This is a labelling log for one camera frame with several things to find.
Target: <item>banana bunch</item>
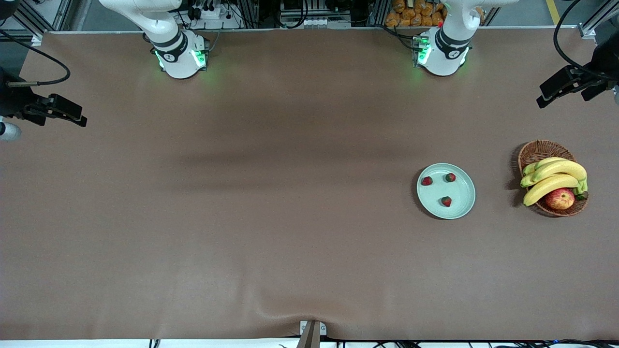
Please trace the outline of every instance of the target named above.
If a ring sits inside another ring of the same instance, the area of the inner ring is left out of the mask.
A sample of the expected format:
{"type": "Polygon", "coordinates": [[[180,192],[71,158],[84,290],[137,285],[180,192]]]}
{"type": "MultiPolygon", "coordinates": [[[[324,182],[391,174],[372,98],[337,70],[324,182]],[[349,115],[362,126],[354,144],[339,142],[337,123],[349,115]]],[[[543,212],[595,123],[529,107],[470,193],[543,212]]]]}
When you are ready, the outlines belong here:
{"type": "Polygon", "coordinates": [[[587,196],[587,171],[582,165],[563,159],[549,157],[524,168],[520,186],[533,186],[524,196],[524,205],[531,206],[546,194],[558,188],[573,188],[576,199],[587,196]]]}

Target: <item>table surface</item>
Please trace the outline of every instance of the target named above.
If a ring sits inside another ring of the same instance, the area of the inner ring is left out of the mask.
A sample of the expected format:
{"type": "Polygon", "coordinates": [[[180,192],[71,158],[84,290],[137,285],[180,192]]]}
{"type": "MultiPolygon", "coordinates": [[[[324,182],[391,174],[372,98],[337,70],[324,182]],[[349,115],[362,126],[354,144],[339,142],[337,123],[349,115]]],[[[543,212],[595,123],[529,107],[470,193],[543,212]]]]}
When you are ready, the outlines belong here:
{"type": "MultiPolygon", "coordinates": [[[[209,70],[158,71],[139,35],[46,35],[71,79],[39,87],[84,129],[0,144],[0,339],[290,336],[618,339],[619,118],[610,94],[540,110],[551,30],[480,30],[451,77],[379,30],[223,33],[209,70]],[[521,204],[533,139],[588,169],[581,214],[521,204]],[[458,220],[412,183],[453,163],[458,220]]],[[[576,30],[565,50],[589,61],[576,30]]],[[[62,70],[29,54],[27,79],[62,70]]]]}

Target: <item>brown woven basket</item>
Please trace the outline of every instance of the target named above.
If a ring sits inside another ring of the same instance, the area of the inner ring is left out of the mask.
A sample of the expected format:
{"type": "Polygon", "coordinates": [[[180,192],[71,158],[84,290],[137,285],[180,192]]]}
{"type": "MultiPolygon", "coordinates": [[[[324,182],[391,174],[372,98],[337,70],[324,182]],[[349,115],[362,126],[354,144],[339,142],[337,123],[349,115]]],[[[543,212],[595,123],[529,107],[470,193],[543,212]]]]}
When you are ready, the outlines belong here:
{"type": "MultiPolygon", "coordinates": [[[[549,140],[535,140],[522,147],[520,153],[518,153],[518,165],[520,167],[520,175],[524,177],[522,171],[524,167],[531,163],[539,162],[548,157],[563,157],[570,161],[576,162],[574,155],[568,151],[563,145],[549,140]]],[[[535,205],[546,212],[547,214],[554,216],[574,216],[580,213],[586,206],[589,199],[582,201],[576,201],[574,204],[562,211],[552,209],[549,207],[543,199],[540,199],[535,205]]]]}

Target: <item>light green plate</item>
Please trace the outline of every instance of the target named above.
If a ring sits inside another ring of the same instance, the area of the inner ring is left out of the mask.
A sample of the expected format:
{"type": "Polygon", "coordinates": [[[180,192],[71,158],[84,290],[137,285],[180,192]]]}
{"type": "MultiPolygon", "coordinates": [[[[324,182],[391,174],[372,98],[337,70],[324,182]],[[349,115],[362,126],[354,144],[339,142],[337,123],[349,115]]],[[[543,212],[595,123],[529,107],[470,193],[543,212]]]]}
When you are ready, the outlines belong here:
{"type": "Polygon", "coordinates": [[[475,204],[475,185],[469,175],[459,167],[449,163],[436,163],[423,170],[417,180],[417,196],[432,214],[443,219],[457,219],[465,216],[475,204]],[[445,175],[453,173],[456,180],[448,183],[445,175]],[[432,185],[423,186],[426,176],[432,178],[432,185]],[[441,203],[441,198],[451,197],[451,206],[441,203]]]}

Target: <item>apple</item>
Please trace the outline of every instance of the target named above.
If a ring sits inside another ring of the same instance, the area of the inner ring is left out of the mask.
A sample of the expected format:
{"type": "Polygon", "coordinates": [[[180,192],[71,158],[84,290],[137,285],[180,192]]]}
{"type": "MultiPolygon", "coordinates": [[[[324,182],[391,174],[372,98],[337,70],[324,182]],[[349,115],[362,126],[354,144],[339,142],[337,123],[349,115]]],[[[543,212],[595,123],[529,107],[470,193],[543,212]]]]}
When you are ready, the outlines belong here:
{"type": "Polygon", "coordinates": [[[558,188],[546,195],[546,204],[558,211],[571,207],[575,200],[574,193],[569,188],[558,188]]]}

